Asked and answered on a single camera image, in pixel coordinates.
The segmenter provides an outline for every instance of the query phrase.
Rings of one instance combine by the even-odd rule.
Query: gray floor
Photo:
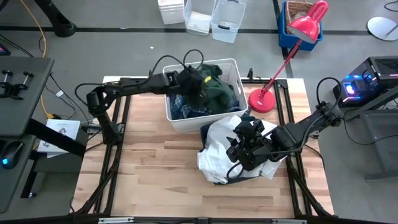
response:
[[[373,16],[386,16],[398,21],[398,13],[383,8],[384,0],[329,0],[330,10],[323,20],[325,30],[366,30]],[[50,23],[33,1],[27,1],[42,26]],[[183,28],[183,24],[165,26],[155,0],[54,0],[61,11],[79,27]],[[11,1],[0,12],[0,26],[34,26],[19,1]],[[271,0],[249,0],[243,29],[276,29]],[[1,34],[22,45],[34,55],[38,50],[38,32],[1,31]],[[92,33],[79,32],[61,39],[49,32],[48,56],[55,59],[53,75],[71,96],[82,82],[100,82],[105,75],[145,75],[154,62],[164,54],[182,58],[190,49],[200,49],[205,60],[234,58],[241,76],[249,68],[254,75],[270,77],[283,62],[275,34],[239,34],[234,44],[186,33]],[[312,52],[299,52],[291,66],[295,78],[303,78],[312,109],[315,108],[315,88],[323,77],[341,79],[368,56],[396,55],[397,42],[383,42],[370,35],[326,35]],[[23,55],[12,51],[13,55]],[[198,60],[192,55],[191,61]],[[159,65],[174,64],[165,60]],[[333,101],[331,88],[325,83],[321,97]],[[48,86],[56,90],[49,81]],[[45,91],[47,109],[52,113],[71,114],[60,100]],[[44,121],[40,107],[34,118]],[[360,124],[349,129],[361,129]],[[366,142],[366,133],[354,135]],[[378,171],[372,146],[358,146],[346,136],[342,126],[325,130],[319,140],[325,158],[326,176],[336,215],[343,218],[398,222],[398,180],[365,182],[364,175]],[[78,167],[76,159],[71,164]],[[75,189],[77,172],[40,175],[35,185],[37,198],[20,199],[19,186],[9,211],[0,219],[62,215]]]

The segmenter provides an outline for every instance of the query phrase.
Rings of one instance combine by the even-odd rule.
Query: wooden table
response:
[[[105,77],[104,82],[119,80]],[[294,119],[310,115],[302,79],[288,79]],[[246,96],[260,85],[245,85]],[[286,123],[284,95],[281,92]],[[267,114],[252,112],[278,124],[276,108]],[[95,137],[88,147],[98,144]],[[316,140],[309,146],[318,150]],[[73,207],[79,209],[93,193],[100,179],[106,146],[85,154]],[[134,217],[213,217],[213,218],[293,218],[293,206],[285,162],[272,180],[258,177],[233,185],[213,185],[197,167],[197,152],[202,149],[199,132],[177,134],[165,117],[163,95],[134,95],[124,138],[112,216]],[[322,160],[304,148],[303,165],[308,188],[326,211],[333,213]],[[300,209],[304,212],[298,189]],[[107,190],[103,197],[104,208]]]

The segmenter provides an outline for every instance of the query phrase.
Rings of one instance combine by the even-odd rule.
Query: lamp shade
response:
[[[312,5],[307,14],[291,22],[287,29],[296,37],[314,44],[319,34],[319,22],[328,11],[329,5],[320,0]]]

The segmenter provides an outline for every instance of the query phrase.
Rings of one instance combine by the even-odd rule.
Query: woven basket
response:
[[[307,13],[308,10],[311,8],[311,6],[312,6],[312,3],[307,2],[307,0],[303,0],[303,2],[287,1],[286,9],[285,9],[286,27],[293,21],[293,18],[297,13],[300,13],[300,12]]]

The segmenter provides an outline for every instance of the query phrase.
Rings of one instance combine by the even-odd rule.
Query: blue crate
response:
[[[285,8],[286,8],[286,2],[282,4],[282,12],[278,18],[279,47],[286,47],[291,49],[294,46],[294,44],[297,43],[297,41],[299,41],[299,38],[291,34],[286,34]],[[300,50],[311,51],[319,41],[323,40],[322,22],[320,22],[320,30],[321,32],[319,33],[317,41],[314,44],[310,44],[308,42],[303,41],[300,45]]]

